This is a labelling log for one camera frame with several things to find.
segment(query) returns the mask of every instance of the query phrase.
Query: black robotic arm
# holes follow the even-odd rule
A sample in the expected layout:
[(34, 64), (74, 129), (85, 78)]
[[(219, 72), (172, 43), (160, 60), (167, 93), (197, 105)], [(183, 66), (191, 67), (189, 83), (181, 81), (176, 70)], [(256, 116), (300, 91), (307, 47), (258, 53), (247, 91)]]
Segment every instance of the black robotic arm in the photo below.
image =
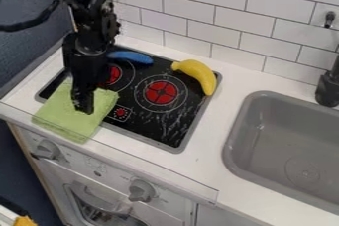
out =
[(71, 73), (71, 99), (76, 110), (94, 111), (94, 91), (109, 75), (107, 52), (115, 43), (120, 24), (114, 14), (112, 0), (55, 0), (36, 19), (15, 25), (0, 25), (0, 31), (27, 29), (47, 20), (59, 2), (70, 7), (74, 32), (64, 38), (64, 66)]

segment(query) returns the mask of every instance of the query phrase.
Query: black stovetop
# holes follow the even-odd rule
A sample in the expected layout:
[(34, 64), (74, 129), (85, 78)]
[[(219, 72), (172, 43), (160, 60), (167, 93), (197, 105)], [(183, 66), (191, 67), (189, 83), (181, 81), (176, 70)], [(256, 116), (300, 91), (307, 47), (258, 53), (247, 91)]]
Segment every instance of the black stovetop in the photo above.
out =
[[(104, 87), (117, 91), (120, 98), (104, 123), (174, 152), (173, 148), (187, 143), (207, 97), (197, 80), (170, 69), (171, 60), (150, 57), (153, 65), (110, 60), (111, 78)], [(67, 76), (63, 71), (39, 96), (49, 98)]]

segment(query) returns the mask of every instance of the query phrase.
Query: yellow object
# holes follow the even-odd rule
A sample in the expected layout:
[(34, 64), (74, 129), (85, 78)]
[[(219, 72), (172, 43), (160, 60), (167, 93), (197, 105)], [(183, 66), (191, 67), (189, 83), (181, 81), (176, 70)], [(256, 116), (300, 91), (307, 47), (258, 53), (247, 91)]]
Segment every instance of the yellow object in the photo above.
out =
[(13, 226), (38, 226), (38, 224), (34, 223), (28, 216), (18, 217)]
[(204, 63), (189, 59), (183, 62), (174, 62), (171, 65), (171, 69), (173, 71), (180, 70), (185, 74), (197, 79), (206, 95), (210, 96), (214, 93), (217, 80), (213, 71)]

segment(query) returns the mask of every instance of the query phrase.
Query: oven door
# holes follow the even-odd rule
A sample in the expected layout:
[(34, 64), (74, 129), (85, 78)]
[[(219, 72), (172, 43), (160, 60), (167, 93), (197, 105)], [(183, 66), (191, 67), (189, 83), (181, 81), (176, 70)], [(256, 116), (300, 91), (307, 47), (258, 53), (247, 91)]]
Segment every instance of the oven door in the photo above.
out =
[(49, 160), (35, 160), (52, 196), (73, 226), (183, 226), (184, 222)]

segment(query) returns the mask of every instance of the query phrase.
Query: sink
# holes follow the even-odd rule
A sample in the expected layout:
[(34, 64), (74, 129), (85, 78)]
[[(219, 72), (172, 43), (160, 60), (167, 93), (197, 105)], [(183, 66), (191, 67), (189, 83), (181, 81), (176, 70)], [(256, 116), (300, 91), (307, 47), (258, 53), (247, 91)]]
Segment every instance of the sink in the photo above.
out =
[(222, 156), (236, 176), (339, 215), (339, 111), (255, 92)]

